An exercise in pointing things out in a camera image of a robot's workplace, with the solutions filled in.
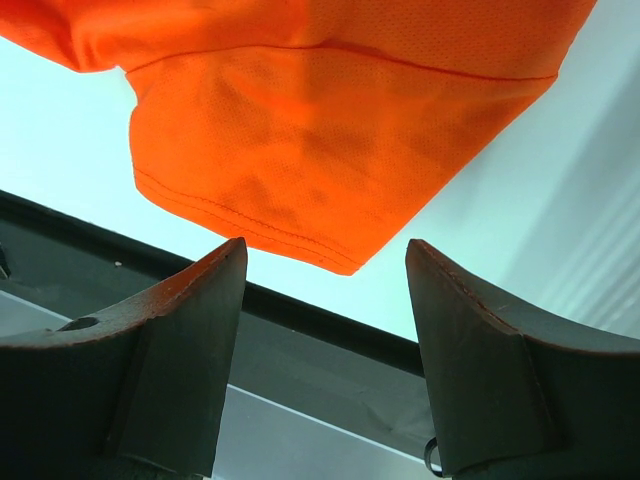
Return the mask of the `orange t-shirt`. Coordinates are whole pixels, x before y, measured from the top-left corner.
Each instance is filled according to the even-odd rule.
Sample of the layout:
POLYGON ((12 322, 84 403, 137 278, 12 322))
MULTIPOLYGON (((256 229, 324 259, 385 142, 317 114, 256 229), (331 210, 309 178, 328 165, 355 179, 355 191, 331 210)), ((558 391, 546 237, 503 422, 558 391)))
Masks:
POLYGON ((120 68, 155 205, 351 275, 557 79, 591 1, 5 1, 7 40, 120 68))

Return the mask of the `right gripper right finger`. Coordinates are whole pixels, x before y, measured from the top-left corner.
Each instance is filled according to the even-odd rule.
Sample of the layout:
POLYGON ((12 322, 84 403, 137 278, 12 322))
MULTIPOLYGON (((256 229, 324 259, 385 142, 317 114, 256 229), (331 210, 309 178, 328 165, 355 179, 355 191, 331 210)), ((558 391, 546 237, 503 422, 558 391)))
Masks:
POLYGON ((537 307, 422 240, 406 272, 447 479, 635 479, 639 343, 537 307))

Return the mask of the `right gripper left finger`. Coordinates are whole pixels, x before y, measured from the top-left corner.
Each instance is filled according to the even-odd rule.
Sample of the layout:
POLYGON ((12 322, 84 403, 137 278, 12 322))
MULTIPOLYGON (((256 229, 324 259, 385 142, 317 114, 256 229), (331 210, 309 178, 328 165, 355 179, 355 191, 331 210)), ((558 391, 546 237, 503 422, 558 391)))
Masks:
POLYGON ((3 337, 2 477, 211 475, 247 263, 232 239, 60 329, 3 337))

